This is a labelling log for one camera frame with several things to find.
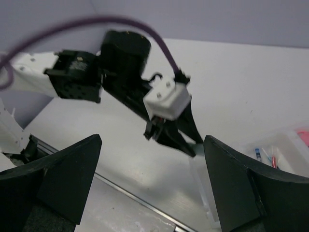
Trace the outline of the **dark blue gel pen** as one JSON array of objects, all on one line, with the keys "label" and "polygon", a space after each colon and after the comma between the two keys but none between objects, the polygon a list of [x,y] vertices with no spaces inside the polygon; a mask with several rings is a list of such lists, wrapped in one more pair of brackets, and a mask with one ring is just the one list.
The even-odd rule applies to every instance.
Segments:
[{"label": "dark blue gel pen", "polygon": [[256,155],[256,159],[257,159],[259,162],[263,162],[262,157],[261,157],[261,154],[260,154],[260,149],[259,149],[259,148],[255,148],[255,149],[254,149],[254,152],[255,152],[255,155]]}]

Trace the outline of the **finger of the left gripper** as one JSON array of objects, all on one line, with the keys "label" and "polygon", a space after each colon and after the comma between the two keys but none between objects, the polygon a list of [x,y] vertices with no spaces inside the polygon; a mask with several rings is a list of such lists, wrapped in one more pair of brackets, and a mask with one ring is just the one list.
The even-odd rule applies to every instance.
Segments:
[{"label": "finger of the left gripper", "polygon": [[178,132],[175,123],[164,123],[156,136],[156,141],[161,145],[177,149],[192,158],[196,156],[193,148]]}]

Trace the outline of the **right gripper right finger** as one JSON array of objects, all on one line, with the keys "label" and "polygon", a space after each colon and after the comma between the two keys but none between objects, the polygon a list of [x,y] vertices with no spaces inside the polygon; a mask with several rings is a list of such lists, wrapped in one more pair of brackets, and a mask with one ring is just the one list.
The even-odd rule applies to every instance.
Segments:
[{"label": "right gripper right finger", "polygon": [[307,177],[253,170],[244,154],[210,135],[203,147],[222,231],[309,230]]}]

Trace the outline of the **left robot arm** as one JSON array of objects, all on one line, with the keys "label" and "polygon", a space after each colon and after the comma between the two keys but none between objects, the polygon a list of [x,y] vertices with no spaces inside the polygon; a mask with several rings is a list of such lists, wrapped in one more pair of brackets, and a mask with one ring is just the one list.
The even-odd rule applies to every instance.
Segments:
[{"label": "left robot arm", "polygon": [[47,96],[100,103],[105,91],[146,123],[144,137],[190,157],[201,144],[187,85],[181,71],[172,78],[156,72],[142,77],[151,43],[132,31],[105,33],[98,54],[62,50],[20,53],[0,72],[11,88]]}]

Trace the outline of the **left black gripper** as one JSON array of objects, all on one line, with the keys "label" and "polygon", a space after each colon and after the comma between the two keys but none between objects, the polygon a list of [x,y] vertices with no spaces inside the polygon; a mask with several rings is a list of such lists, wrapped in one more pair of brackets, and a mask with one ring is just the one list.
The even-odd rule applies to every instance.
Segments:
[{"label": "left black gripper", "polygon": [[[164,143],[168,137],[163,130],[163,119],[149,119],[143,97],[151,90],[150,82],[142,73],[151,50],[151,43],[141,34],[131,31],[106,32],[101,44],[99,64],[103,74],[103,89],[146,121],[144,136]],[[192,99],[176,120],[178,129],[196,144],[203,139],[197,130]]]}]

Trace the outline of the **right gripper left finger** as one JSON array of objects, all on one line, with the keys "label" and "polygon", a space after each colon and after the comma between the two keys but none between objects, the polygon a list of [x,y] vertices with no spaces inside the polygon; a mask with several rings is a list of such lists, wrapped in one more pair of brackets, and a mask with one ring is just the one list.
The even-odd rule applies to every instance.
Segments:
[{"label": "right gripper left finger", "polygon": [[2,232],[72,232],[81,223],[101,137],[0,173]]}]

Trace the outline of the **light blue gel pen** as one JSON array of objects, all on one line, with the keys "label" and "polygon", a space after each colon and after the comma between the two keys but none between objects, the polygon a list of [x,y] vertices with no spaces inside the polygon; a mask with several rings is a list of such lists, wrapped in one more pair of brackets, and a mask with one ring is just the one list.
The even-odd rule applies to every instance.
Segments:
[{"label": "light blue gel pen", "polygon": [[265,156],[267,157],[268,161],[272,163],[272,157],[266,152],[264,148],[262,148],[262,151],[264,152]]}]

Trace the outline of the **red gel pen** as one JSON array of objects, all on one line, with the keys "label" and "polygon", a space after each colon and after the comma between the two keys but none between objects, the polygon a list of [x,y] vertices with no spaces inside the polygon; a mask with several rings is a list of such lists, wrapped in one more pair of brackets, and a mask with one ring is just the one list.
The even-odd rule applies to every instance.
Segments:
[{"label": "red gel pen", "polygon": [[277,161],[276,161],[276,157],[274,155],[271,156],[271,165],[273,168],[277,169]]}]

